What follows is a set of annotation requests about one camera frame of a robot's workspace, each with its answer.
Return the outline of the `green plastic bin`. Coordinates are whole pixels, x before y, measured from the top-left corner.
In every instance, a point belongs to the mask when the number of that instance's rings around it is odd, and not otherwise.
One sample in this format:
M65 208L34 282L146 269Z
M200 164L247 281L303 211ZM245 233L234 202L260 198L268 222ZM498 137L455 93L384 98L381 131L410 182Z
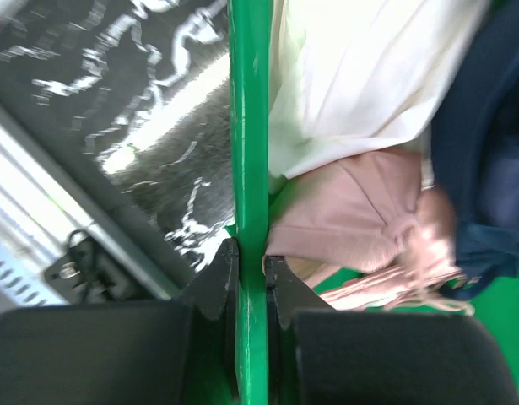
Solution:
M274 178L268 171L275 2L233 1L229 5L232 164L245 314L240 326L244 398L266 404L519 404L519 272L514 278L497 278L472 298L472 315L429 306L336 310L324 300L321 309L296 312L292 329L299 399L268 399L263 258L273 203L289 181L305 174ZM486 2L488 12L469 47L492 14L508 1ZM448 196L435 182L431 160L432 121L442 102L418 137L383 149L420 154L423 187L438 186ZM451 205L455 246L457 220ZM315 288L308 287L322 299L323 292L356 277L356 271L344 268Z

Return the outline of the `pink satin bra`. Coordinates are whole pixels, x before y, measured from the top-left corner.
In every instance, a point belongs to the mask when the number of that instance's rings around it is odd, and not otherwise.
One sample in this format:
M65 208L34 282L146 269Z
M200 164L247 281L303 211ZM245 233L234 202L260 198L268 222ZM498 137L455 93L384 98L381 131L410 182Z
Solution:
M474 313L441 287L463 281L448 196L422 185L420 154L386 148L343 159L289 181L277 195L266 253L315 288L347 268L357 277L322 293L332 308L429 306Z

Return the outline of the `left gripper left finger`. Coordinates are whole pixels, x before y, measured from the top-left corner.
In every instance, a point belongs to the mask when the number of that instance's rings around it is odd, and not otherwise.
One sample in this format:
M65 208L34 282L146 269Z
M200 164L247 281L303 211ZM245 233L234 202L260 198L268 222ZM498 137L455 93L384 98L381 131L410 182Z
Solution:
M239 399L235 369L238 295L239 247L228 238L181 296L181 302L193 308L184 401Z

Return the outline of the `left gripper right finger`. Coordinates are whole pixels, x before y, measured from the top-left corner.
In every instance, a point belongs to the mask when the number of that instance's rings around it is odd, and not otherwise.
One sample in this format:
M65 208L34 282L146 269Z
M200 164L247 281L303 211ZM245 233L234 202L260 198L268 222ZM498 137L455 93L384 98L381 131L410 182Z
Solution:
M321 309L322 299L289 268L283 256L265 256L268 327L268 399L297 401L297 343L292 329L298 311Z

